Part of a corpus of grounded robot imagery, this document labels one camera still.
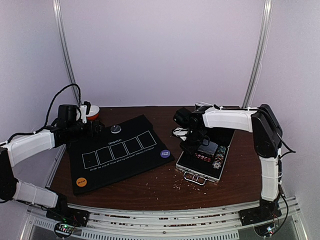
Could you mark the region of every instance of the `case handle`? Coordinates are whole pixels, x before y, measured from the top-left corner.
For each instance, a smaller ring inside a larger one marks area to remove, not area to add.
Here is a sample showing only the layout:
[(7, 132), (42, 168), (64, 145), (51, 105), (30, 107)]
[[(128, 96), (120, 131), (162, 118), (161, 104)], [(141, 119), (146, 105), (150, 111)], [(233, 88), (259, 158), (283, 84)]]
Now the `case handle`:
[(184, 174), (183, 174), (183, 178), (184, 178), (184, 180), (186, 180), (186, 181), (188, 181), (188, 182), (192, 182), (192, 183), (198, 184), (198, 185), (200, 185), (200, 186), (205, 185), (206, 182), (207, 182), (207, 178), (205, 178), (203, 182), (198, 182), (199, 175), (195, 175), (195, 174), (192, 175), (192, 179), (189, 179), (189, 178), (187, 178), (187, 176), (186, 176), (187, 174), (188, 174), (188, 172), (185, 171)]

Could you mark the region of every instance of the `white wall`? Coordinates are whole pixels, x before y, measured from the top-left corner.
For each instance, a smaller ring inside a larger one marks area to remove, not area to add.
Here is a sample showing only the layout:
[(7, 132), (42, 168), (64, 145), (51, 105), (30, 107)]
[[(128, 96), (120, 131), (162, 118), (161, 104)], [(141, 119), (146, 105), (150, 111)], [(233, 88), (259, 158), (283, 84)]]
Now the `white wall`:
[(241, 105), (264, 0), (61, 1), (83, 96), (99, 106)]
[[(69, 84), (51, 0), (0, 1), (0, 142), (15, 132), (36, 130), (45, 122), (56, 92)], [(58, 104), (75, 104), (71, 90)], [(23, 181), (44, 187), (57, 149), (40, 153), (13, 168)], [(26, 206), (0, 204), (0, 239), (17, 239)]]
[(320, 1), (275, 1), (252, 106), (268, 103), (297, 150), (283, 160), (283, 184), (297, 196), (311, 239), (320, 236)]

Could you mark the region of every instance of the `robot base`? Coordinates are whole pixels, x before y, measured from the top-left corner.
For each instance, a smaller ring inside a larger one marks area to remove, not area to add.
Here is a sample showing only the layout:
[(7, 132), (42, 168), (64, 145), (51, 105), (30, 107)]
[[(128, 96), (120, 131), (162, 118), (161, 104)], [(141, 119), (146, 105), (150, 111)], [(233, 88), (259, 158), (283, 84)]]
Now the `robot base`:
[(272, 220), (275, 216), (281, 217), (281, 215), (282, 213), (278, 206), (276, 206), (272, 212), (268, 208), (263, 208), (261, 206), (239, 211), (242, 226)]
[(89, 212), (85, 210), (75, 209), (68, 207), (68, 214), (65, 217), (62, 217), (62, 212), (56, 212), (54, 210), (49, 210), (46, 212), (46, 217), (49, 219), (53, 219), (59, 222), (63, 222), (65, 224), (69, 224), (75, 227), (85, 227), (87, 226)]

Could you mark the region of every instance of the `brown tabletop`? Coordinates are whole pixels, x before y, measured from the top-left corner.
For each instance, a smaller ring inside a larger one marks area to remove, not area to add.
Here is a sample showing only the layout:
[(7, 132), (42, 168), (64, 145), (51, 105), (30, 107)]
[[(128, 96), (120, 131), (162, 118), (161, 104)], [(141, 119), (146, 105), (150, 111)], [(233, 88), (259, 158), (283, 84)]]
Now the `brown tabletop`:
[(261, 166), (254, 150), (253, 136), (248, 132), (235, 132), (218, 184), (207, 182), (204, 186), (199, 186), (183, 179), (183, 174), (175, 168), (182, 152), (180, 140), (171, 136), (171, 130), (178, 127), (173, 116), (179, 108), (181, 107), (105, 107), (101, 108), (99, 115), (102, 123), (111, 126), (144, 114), (174, 155), (175, 161), (98, 190), (74, 196), (69, 156), (65, 152), (51, 189), (66, 195), (68, 202), (72, 204), (122, 210), (198, 209), (258, 200), (262, 189)]

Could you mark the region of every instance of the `white robotic arm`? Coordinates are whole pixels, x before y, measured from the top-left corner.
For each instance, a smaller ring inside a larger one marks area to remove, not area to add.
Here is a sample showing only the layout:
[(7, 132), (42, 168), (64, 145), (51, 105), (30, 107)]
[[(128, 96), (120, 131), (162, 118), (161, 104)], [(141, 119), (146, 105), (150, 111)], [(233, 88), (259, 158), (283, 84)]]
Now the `white robotic arm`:
[(262, 191), (260, 206), (241, 211), (242, 224), (258, 223), (272, 219), (277, 209), (279, 184), (282, 177), (281, 146), (282, 129), (267, 104), (255, 108), (223, 107), (196, 104), (198, 108), (190, 112), (182, 108), (174, 115), (174, 120), (187, 130), (180, 147), (186, 154), (194, 155), (206, 138), (210, 128), (227, 128), (253, 133), (255, 152), (261, 162)]
[[(211, 107), (203, 114), (203, 123), (206, 128), (227, 128), (243, 130), (249, 133), (253, 132), (253, 123), (251, 116), (257, 113), (257, 108), (248, 108), (246, 110), (228, 110), (217, 109)], [(274, 201), (277, 199), (278, 179), (279, 179), (279, 157), (281, 155), (281, 148), (277, 149), (277, 154), (274, 157), (262, 157), (259, 155), (261, 162), (261, 176), (262, 176), (262, 191), (261, 198), (267, 201)]]
[(51, 209), (51, 218), (61, 221), (65, 219), (77, 219), (84, 226), (83, 216), (86, 211), (74, 210), (67, 205), (67, 198), (62, 194), (50, 191), (45, 188), (26, 183), (16, 179), (12, 168), (23, 160), (40, 152), (50, 150), (67, 144), (81, 136), (93, 136), (101, 131), (103, 124), (98, 120), (87, 121), (90, 103), (77, 107), (75, 105), (60, 105), (58, 118), (53, 125), (47, 126), (38, 133), (29, 134), (11, 140), (9, 143), (0, 144), (0, 199), (4, 202), (9, 200), (23, 201), (37, 204)]

